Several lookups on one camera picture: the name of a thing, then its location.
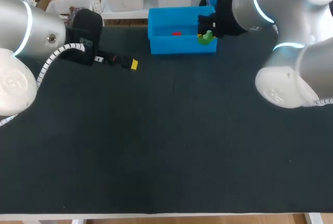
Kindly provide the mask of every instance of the green object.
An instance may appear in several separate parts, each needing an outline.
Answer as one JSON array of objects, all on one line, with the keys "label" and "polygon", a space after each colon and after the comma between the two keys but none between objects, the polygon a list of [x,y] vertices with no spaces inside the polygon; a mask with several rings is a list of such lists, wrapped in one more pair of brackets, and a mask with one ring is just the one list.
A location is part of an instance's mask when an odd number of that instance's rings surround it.
[{"label": "green object", "polygon": [[198,36],[198,42],[201,45],[209,45],[214,40],[212,31],[208,30],[206,34]]}]

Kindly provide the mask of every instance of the blue light ring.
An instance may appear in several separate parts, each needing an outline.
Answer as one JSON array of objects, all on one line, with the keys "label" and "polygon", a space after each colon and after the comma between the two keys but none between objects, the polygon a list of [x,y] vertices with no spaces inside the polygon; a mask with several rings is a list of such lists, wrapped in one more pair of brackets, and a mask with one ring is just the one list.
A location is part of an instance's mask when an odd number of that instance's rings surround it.
[{"label": "blue light ring", "polygon": [[25,35],[24,35],[24,38],[23,38],[23,41],[20,45],[20,47],[16,50],[16,52],[14,53],[14,56],[18,55],[20,52],[22,52],[22,50],[24,49],[25,45],[27,44],[28,42],[28,39],[29,39],[29,36],[30,36],[30,33],[31,33],[31,28],[32,28],[32,12],[31,12],[31,8],[30,6],[28,5],[28,3],[26,2],[23,2],[25,7],[27,8],[27,12],[28,12],[28,23],[27,23],[27,30],[25,32]]},{"label": "blue light ring", "polygon": [[268,22],[270,23],[274,23],[274,21],[269,18],[262,10],[261,8],[259,7],[259,4],[258,4],[258,1],[257,0],[253,0],[254,2],[254,6],[255,8],[257,9],[258,13],[261,15],[262,18],[264,18],[265,20],[267,20]]}]

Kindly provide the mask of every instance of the metal shelf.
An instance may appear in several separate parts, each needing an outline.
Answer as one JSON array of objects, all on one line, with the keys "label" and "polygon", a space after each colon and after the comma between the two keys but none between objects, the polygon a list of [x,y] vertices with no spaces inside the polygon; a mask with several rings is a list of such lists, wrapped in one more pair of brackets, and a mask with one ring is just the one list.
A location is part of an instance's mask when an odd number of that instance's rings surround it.
[{"label": "metal shelf", "polygon": [[[192,0],[192,5],[197,6],[199,5],[200,0]],[[95,2],[93,0],[94,9],[95,6],[98,9],[98,6],[100,6],[99,10],[96,10],[96,12],[100,13],[103,19],[105,20],[111,20],[111,19],[147,19],[148,13],[150,8],[156,8],[157,0],[144,0],[144,9],[143,10],[136,10],[136,11],[123,11],[123,12],[112,12],[109,6],[108,0],[101,0],[101,2],[98,0]]]}]

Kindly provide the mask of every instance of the wooden floor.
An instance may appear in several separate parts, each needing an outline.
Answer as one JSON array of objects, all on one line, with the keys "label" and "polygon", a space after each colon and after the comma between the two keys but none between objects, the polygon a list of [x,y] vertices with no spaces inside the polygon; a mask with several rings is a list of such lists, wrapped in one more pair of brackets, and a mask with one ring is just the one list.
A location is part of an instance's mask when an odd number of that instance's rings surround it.
[{"label": "wooden floor", "polygon": [[[325,224],[333,224],[333,214],[322,214]],[[71,221],[55,221],[54,224],[70,224]],[[227,217],[182,217],[182,218],[142,218],[142,219],[114,219],[90,220],[88,224],[304,224],[303,214],[285,215],[252,215]],[[22,224],[16,222],[1,222],[0,224]]]},{"label": "wooden floor", "polygon": [[[20,221],[0,224],[22,224]],[[71,224],[55,221],[54,224]],[[87,224],[306,224],[303,214],[88,220]]]}]

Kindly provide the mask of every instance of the red object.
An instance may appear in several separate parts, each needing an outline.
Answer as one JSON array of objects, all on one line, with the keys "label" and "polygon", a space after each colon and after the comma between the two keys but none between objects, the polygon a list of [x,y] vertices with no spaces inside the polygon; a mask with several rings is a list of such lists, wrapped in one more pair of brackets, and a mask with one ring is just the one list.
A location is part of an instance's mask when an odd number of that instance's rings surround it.
[{"label": "red object", "polygon": [[172,33],[172,36],[182,36],[182,32],[174,32]]}]

